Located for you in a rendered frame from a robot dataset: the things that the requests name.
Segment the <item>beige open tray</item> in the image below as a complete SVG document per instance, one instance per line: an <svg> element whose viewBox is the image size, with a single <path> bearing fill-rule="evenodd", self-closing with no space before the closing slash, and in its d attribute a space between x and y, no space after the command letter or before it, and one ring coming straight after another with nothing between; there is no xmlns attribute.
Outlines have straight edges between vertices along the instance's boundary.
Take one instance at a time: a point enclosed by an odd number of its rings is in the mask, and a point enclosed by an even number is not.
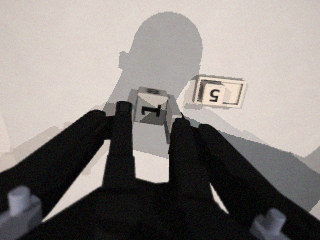
<svg viewBox="0 0 320 240"><path fill-rule="evenodd" d="M194 104L202 104L197 99L201 80L215 81L226 85L226 91L222 106L240 108L247 81L241 79L196 75L196 81L192 98Z"/></svg>

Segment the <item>white cube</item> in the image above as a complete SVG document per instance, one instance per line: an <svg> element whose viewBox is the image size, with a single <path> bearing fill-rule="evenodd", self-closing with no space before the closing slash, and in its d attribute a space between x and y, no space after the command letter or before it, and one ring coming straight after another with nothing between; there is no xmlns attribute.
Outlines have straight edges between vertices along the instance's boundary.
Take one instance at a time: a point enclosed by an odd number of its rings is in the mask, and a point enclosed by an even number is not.
<svg viewBox="0 0 320 240"><path fill-rule="evenodd" d="M140 86L137 93L134 121L164 125L168 99L165 90Z"/></svg>
<svg viewBox="0 0 320 240"><path fill-rule="evenodd" d="M222 106L226 85L215 82L201 80L198 93L198 100L203 105Z"/></svg>

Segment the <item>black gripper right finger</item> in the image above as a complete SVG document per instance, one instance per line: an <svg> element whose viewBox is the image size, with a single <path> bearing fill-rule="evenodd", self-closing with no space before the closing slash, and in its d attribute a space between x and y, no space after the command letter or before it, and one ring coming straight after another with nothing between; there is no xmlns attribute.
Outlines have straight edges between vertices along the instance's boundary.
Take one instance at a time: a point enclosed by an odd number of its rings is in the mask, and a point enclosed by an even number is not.
<svg viewBox="0 0 320 240"><path fill-rule="evenodd" d="M181 240L224 239L211 185L229 215L259 240L320 240L319 219L281 194L213 126L191 126L167 95L169 182L178 182Z"/></svg>

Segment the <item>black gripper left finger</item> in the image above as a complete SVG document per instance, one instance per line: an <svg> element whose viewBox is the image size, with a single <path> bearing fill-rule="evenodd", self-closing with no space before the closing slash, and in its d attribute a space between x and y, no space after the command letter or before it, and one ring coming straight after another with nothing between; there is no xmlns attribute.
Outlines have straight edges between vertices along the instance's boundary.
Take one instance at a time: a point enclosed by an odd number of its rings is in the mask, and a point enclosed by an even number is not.
<svg viewBox="0 0 320 240"><path fill-rule="evenodd" d="M0 240L16 240L41 224L104 140L111 141L95 213L94 240L135 240L139 205L132 129L137 93L131 89L127 101L116 102L114 116L101 110L87 112L15 166L0 172Z"/></svg>

